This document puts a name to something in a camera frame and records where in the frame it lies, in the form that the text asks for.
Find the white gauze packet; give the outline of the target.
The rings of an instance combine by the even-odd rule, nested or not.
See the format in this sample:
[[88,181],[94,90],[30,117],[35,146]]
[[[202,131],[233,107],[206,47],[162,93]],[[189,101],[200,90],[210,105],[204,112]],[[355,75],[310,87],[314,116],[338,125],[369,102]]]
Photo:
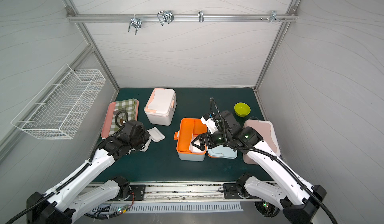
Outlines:
[[148,150],[148,148],[149,148],[149,145],[150,145],[151,141],[152,141],[152,140],[149,139],[149,140],[146,142],[146,144],[144,145],[144,148],[140,150],[140,152],[146,152],[146,151]]
[[149,129],[148,133],[150,134],[150,139],[155,143],[158,143],[166,138],[156,127]]

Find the blue orange first aid kit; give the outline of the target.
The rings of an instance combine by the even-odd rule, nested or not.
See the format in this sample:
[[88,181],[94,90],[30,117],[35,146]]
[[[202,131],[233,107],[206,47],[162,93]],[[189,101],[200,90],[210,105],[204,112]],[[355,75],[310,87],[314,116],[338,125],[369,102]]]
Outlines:
[[177,152],[180,160],[202,162],[206,155],[210,158],[229,160],[234,160],[238,157],[237,152],[223,146],[213,149],[208,149],[205,146],[205,150],[201,150],[198,135],[204,134],[207,131],[207,126],[200,119],[184,118],[181,120],[180,129],[174,135],[174,139],[177,140]]

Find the pink first aid kit box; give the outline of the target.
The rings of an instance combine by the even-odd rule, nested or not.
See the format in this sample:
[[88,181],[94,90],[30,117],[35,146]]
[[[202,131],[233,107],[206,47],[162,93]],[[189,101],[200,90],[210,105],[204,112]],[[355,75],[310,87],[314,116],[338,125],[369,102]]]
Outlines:
[[278,144],[274,126],[269,121],[247,120],[244,123],[244,128],[251,127],[256,130],[267,142],[271,150],[277,155],[281,156],[281,149]]

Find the white peach first aid kit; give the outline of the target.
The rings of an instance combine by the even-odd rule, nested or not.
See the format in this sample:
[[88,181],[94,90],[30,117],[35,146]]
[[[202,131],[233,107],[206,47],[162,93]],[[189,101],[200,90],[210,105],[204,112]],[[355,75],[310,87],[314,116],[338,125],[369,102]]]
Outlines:
[[176,106],[175,90],[154,88],[144,111],[151,124],[170,126]]

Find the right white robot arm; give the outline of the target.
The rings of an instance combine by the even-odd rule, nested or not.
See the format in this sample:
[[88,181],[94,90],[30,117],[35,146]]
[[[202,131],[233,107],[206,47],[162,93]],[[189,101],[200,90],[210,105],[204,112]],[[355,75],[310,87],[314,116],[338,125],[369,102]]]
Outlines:
[[258,197],[281,210],[292,224],[310,224],[322,209],[333,224],[337,223],[332,212],[323,203],[327,195],[320,185],[312,185],[299,177],[269,146],[266,134],[252,126],[241,127],[229,111],[220,114],[206,113],[201,121],[207,132],[198,135],[197,148],[227,147],[240,151],[263,168],[275,184],[260,181],[244,174],[236,181],[241,198]]

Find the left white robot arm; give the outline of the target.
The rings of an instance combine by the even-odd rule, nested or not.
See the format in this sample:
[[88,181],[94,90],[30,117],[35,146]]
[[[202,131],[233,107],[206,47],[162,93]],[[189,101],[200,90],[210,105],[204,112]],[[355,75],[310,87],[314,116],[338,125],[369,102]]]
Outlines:
[[27,207],[8,223],[23,216],[28,224],[72,224],[94,207],[112,199],[127,200],[134,195],[127,179],[117,176],[82,195],[100,173],[129,153],[146,147],[150,134],[143,123],[127,121],[120,129],[102,140],[90,157],[73,173],[43,194],[35,192],[27,199]]

